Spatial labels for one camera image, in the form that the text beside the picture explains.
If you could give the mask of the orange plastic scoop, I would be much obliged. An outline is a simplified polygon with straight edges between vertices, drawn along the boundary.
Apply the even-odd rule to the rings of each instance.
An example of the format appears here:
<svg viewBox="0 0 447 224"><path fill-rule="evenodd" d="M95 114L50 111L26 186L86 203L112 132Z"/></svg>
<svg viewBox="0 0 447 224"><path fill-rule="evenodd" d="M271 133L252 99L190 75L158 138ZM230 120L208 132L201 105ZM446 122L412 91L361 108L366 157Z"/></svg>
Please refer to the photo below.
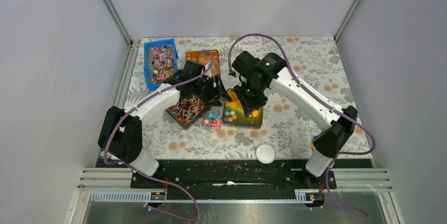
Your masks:
<svg viewBox="0 0 447 224"><path fill-rule="evenodd" d="M236 111L236 112L240 112L243 115L245 115L244 110L242 108L242 104L239 101L236 93L234 92L233 89L228 89L227 93L229 94L229 96L231 97L231 101L226 101L225 102L225 106L231 108L232 110ZM247 117L258 117L260 115L260 110L253 110L252 112L250 112L248 115L245 115Z"/></svg>

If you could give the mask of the clear plastic jar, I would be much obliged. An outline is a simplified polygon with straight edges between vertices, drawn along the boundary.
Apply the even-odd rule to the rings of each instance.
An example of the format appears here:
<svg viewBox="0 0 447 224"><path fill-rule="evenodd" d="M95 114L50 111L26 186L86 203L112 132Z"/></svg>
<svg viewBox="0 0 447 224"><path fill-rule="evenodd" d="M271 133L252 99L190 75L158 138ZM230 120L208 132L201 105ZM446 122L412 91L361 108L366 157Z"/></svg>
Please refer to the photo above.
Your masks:
<svg viewBox="0 0 447 224"><path fill-rule="evenodd" d="M208 112L203 118L203 128L211 133L217 133L222 128L222 115L218 112Z"/></svg>

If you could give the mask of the white jar lid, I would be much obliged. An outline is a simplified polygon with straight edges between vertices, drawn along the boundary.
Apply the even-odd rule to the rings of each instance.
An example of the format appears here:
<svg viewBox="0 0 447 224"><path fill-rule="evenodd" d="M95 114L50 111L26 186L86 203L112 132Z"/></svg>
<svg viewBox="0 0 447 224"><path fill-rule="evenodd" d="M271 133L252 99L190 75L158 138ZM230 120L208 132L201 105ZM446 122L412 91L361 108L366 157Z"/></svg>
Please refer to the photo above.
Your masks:
<svg viewBox="0 0 447 224"><path fill-rule="evenodd" d="M276 158L276 151L269 144L260 144L255 150L256 158L263 164L270 164Z"/></svg>

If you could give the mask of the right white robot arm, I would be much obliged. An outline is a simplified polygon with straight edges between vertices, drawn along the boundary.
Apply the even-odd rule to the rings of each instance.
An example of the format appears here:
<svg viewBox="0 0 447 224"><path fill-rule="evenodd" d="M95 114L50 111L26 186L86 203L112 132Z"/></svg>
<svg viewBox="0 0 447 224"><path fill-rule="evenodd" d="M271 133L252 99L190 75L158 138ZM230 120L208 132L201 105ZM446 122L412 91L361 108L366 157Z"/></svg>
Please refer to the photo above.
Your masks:
<svg viewBox="0 0 447 224"><path fill-rule="evenodd" d="M323 182L323 173L331 161L353 134L358 111L351 105L343 108L317 92L290 71L286 61L275 53L258 59L243 51L231 66L245 78L233 88L245 116L266 104L264 91L271 89L300 108L321 130L302 174L304 185L317 187Z"/></svg>

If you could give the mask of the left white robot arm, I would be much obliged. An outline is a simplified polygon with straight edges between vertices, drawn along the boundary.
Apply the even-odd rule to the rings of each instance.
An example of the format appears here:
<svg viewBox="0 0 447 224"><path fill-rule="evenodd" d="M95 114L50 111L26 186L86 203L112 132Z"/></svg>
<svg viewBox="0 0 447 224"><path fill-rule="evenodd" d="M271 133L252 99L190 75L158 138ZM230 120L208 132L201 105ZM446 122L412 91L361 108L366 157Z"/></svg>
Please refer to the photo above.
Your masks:
<svg viewBox="0 0 447 224"><path fill-rule="evenodd" d="M202 64L187 60L183 69L165 79L141 101L127 108L110 107L105 115L98 146L133 170L143 173L152 188L163 183L159 163L143 149L143 127L180 101L197 96L204 104L215 104L228 97L219 77L214 77L215 62Z"/></svg>

